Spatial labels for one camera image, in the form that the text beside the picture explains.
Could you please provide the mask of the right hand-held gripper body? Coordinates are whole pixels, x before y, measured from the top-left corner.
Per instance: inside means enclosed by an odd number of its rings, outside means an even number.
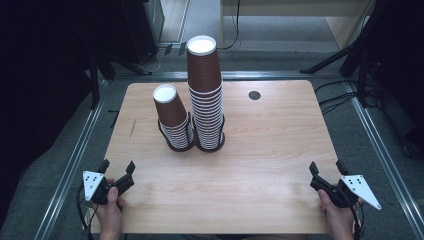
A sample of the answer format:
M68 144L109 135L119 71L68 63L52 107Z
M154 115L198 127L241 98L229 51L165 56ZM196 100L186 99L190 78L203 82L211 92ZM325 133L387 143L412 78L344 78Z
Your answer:
M342 175L337 184L330 184L318 174L314 174L310 186L316 191L324 190L332 203L339 208L354 206L362 199L375 209L382 209L362 175Z

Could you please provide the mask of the short stack of brown cups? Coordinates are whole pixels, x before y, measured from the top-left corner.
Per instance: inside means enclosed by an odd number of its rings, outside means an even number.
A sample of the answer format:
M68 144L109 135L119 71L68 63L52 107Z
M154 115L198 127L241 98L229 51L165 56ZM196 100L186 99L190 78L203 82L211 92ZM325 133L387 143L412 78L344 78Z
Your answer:
M190 113L185 109L177 89L171 84L162 84L153 91L158 114L158 128L169 148L182 152L194 143Z

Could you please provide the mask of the tall stack of brown cups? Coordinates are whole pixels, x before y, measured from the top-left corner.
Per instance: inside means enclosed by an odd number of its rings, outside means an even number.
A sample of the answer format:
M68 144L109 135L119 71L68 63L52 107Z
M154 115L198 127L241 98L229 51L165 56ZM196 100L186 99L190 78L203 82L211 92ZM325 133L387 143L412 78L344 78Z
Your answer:
M223 80L214 38L199 35L188 41L187 67L197 145L218 151L224 142Z

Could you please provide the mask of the black computer tower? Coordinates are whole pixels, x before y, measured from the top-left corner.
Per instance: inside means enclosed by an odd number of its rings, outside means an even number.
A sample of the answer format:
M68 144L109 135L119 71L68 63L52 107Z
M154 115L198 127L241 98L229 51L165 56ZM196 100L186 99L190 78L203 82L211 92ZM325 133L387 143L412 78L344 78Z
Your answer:
M121 0L129 24L135 62L142 63L158 52L164 26L161 0Z

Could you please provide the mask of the black double cup holder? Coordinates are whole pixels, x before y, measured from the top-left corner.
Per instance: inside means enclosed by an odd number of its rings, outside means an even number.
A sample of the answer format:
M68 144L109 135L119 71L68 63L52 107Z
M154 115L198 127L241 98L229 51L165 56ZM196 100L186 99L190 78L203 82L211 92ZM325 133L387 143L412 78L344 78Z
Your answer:
M194 118L190 113L187 113L186 119L177 127L165 126L160 120L157 120L157 125L167 146L175 152L186 152L196 146L200 151L213 153L219 151L225 144L224 122L220 125L219 137L213 139L215 145L201 145L200 135L198 134Z

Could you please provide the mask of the black tripod stand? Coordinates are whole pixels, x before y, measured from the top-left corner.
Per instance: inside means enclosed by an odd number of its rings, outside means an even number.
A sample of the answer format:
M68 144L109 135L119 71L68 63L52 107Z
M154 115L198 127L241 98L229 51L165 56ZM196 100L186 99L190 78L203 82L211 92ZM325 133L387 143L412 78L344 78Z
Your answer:
M402 106L424 105L424 0L377 0L351 44L302 72L313 74L339 59L344 60L341 76L359 71L360 102L372 74Z

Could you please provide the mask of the light wooden furniture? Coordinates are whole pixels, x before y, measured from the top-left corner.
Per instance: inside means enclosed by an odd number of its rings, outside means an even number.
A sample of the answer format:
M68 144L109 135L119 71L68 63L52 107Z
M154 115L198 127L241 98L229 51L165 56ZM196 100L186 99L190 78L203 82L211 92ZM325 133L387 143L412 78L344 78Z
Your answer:
M221 39L225 16L324 17L340 49L359 34L377 0L219 0Z

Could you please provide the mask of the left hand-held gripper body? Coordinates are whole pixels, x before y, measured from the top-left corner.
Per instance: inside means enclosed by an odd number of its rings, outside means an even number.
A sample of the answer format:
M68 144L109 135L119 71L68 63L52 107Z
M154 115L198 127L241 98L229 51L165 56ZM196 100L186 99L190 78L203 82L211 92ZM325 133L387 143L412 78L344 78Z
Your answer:
M125 174L118 180L109 180L103 173L83 172L84 198L94 204L107 205L111 201L110 191L112 188L117 190L117 196L120 197L133 185L134 180L131 174Z

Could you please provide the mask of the metal floor rail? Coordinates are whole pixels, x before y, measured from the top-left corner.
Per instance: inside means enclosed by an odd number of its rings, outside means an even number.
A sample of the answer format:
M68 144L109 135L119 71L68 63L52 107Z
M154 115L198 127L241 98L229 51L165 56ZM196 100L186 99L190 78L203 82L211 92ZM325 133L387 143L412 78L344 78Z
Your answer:
M262 80L310 80L310 79L338 79L341 75L337 71L319 71L314 74L294 71L222 71L224 81L262 81ZM159 72L147 75L135 73L120 73L116 80L133 82L186 82L188 74L183 71Z
M95 170L106 152L112 132L107 125L111 117L106 110L112 85L110 80L101 81L100 102L88 113L66 167L56 171L61 176L34 240L87 240L87 230L82 224L86 222L86 202L76 195L83 194L82 171Z
M405 154L386 114L352 100L370 157L357 171L364 174L382 205L365 207L366 240L424 240L424 159Z

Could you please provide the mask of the person's right hand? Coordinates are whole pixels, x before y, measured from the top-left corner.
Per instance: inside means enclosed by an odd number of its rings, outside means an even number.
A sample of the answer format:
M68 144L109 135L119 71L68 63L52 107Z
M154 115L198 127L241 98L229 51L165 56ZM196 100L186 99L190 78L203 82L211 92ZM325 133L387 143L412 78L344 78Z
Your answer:
M324 190L318 191L319 208L326 214L326 230L330 234L352 234L354 216L350 208L338 208Z

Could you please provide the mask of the black metal stand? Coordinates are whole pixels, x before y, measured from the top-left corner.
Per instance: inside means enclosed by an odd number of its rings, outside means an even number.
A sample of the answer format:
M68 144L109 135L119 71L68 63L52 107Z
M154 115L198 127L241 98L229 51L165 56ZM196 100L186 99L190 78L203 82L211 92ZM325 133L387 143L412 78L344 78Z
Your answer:
M149 70L143 70L141 66L125 61L111 52L103 49L94 49L89 55L89 78L91 82L92 103L91 108L94 109L100 102L100 87L98 72L106 75L107 79L113 80L116 76L115 70L112 67L112 62L125 67L137 75L151 75Z

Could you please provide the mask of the person's left hand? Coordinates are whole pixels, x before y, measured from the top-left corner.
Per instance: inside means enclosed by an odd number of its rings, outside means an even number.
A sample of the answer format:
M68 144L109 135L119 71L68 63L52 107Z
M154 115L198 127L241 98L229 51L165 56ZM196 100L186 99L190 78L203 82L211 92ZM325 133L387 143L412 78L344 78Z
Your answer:
M97 208L97 218L100 223L101 232L122 232L123 218L122 210L125 207L125 200L118 194L118 189L112 187L107 195L107 204L99 205Z

